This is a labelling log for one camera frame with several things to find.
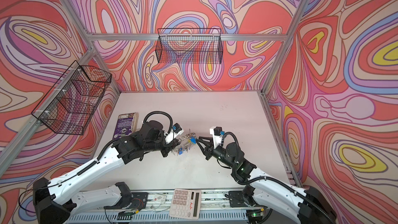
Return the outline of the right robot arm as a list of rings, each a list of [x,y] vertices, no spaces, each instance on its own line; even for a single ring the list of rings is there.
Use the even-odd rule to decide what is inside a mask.
[[[249,206],[265,206],[296,224],[334,224],[337,214],[319,190],[284,183],[245,158],[232,132],[196,139],[206,160],[217,159],[231,169],[234,181],[243,186],[243,200]]]

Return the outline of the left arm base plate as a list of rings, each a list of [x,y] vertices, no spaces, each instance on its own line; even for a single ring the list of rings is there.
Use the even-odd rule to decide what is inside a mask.
[[[149,193],[132,192],[129,195],[123,195],[121,199],[112,206],[105,206],[104,209],[143,209],[146,208]]]

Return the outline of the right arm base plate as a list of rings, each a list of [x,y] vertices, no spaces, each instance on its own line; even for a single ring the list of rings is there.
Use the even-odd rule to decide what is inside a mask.
[[[231,190],[224,195],[229,200],[229,205],[232,208],[248,208],[248,209],[268,209],[268,206],[263,206],[255,202],[254,196],[243,192],[242,190]]]

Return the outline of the round keyring disc with keys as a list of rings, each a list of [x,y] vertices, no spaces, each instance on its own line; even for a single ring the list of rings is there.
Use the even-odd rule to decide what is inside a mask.
[[[174,155],[182,155],[185,152],[188,152],[196,143],[196,134],[191,132],[184,135],[182,138],[179,139],[179,145],[172,150]]]

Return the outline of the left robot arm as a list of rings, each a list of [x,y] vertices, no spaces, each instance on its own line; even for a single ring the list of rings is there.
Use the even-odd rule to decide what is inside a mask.
[[[108,142],[98,156],[80,167],[53,179],[44,177],[33,184],[34,214],[40,224],[63,224],[71,216],[98,207],[127,207],[132,194],[126,183],[119,182],[101,190],[84,191],[92,182],[153,151],[163,157],[179,145],[184,129],[174,123],[170,114],[153,111],[142,127],[130,135]]]

